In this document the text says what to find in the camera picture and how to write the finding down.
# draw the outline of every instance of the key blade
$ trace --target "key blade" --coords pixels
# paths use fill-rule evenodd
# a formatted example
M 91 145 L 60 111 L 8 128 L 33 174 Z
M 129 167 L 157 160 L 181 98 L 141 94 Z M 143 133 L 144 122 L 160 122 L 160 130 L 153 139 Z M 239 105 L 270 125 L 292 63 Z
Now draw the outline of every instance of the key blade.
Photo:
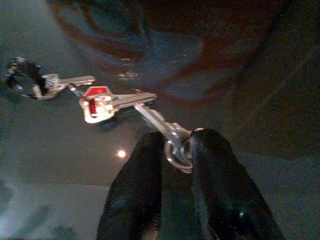
M 146 122 L 154 126 L 165 138 L 175 143 L 179 140 L 172 126 L 165 121 L 159 112 L 140 103 L 136 103 L 134 108 L 143 116 Z
M 69 83 L 72 83 L 76 87 L 79 87 L 81 85 L 91 85 L 95 80 L 96 78 L 94 76 L 78 76 L 78 77 L 60 79 L 59 84 L 67 85 Z
M 123 109 L 127 107 L 132 107 L 136 103 L 149 103 L 155 101 L 157 95 L 150 92 L 138 93 L 138 94 L 128 94 L 126 95 L 115 95 L 118 99 L 112 100 L 112 105 L 114 109 Z

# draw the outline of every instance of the finger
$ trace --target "finger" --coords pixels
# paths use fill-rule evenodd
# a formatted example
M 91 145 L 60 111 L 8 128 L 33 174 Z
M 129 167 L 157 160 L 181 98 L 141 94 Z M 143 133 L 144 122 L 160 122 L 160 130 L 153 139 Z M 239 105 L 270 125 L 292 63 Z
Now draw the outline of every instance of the finger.
M 97 239 L 137 239 L 141 222 L 161 201 L 164 138 L 149 133 L 135 146 L 113 181 L 100 218 Z
M 191 135 L 196 206 L 201 225 L 220 239 L 282 239 L 259 189 L 229 142 L 212 129 Z

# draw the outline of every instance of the key ring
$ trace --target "key ring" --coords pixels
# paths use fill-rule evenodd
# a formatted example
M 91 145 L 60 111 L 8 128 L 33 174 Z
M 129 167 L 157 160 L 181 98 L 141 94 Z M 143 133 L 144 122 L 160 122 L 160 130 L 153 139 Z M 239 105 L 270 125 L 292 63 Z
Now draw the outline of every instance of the key ring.
M 13 57 L 7 63 L 5 83 L 13 92 L 19 93 L 22 97 L 36 100 L 37 97 L 34 94 L 25 93 L 24 88 L 15 77 L 32 79 L 34 83 L 38 85 L 41 94 L 45 95 L 48 89 L 46 88 L 46 80 L 39 74 L 40 69 L 40 65 L 30 62 L 23 57 Z
M 180 151 L 180 155 L 184 156 L 187 159 L 186 162 L 182 163 L 181 161 L 177 160 L 177 151 Z M 173 144 L 172 141 L 167 141 L 164 144 L 164 155 L 168 162 L 179 169 L 181 172 L 185 174 L 192 173 L 192 168 L 194 167 L 194 165 L 191 162 L 192 153 L 190 148 L 190 139 L 186 140 L 179 149 Z

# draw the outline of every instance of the silver key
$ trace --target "silver key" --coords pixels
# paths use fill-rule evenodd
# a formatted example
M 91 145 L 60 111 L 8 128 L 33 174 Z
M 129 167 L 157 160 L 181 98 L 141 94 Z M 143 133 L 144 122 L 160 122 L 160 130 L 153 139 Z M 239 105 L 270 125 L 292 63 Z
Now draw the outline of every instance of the silver key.
M 46 74 L 42 75 L 45 79 L 45 87 L 48 92 L 42 95 L 38 85 L 34 85 L 32 90 L 37 100 L 46 100 L 54 98 L 59 92 L 64 90 L 69 84 L 74 86 L 91 85 L 96 79 L 94 76 L 79 76 L 73 78 L 60 79 L 58 74 Z
M 157 95 L 150 92 L 137 94 L 113 94 L 107 86 L 92 86 L 85 93 L 81 93 L 73 85 L 70 90 L 81 96 L 79 104 L 83 109 L 84 120 L 89 124 L 96 124 L 112 118 L 117 111 L 132 107 L 136 103 L 148 103 L 156 100 Z
M 190 174 L 193 168 L 190 147 L 192 131 L 184 129 L 176 122 L 166 122 L 158 111 L 150 109 L 144 104 L 136 103 L 134 108 L 149 126 L 156 128 L 167 139 L 164 145 L 164 154 L 169 163 L 180 171 Z

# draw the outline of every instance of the metal ring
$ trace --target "metal ring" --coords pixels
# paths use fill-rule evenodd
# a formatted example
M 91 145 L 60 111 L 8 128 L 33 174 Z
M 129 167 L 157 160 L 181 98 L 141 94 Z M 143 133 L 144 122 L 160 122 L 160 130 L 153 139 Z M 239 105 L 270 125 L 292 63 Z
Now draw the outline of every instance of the metal ring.
M 183 163 L 177 162 L 176 161 L 176 156 L 173 154 L 174 149 L 177 150 L 177 147 L 174 146 L 171 141 L 167 141 L 164 144 L 164 154 L 165 154 L 165 157 L 168 160 L 168 162 L 171 165 L 173 165 L 174 167 L 176 167 L 177 169 L 179 169 L 180 171 L 182 171 L 183 173 L 191 174 L 192 168 L 193 168 L 193 164 L 190 163 L 189 165 L 187 165 L 187 164 L 183 164 Z

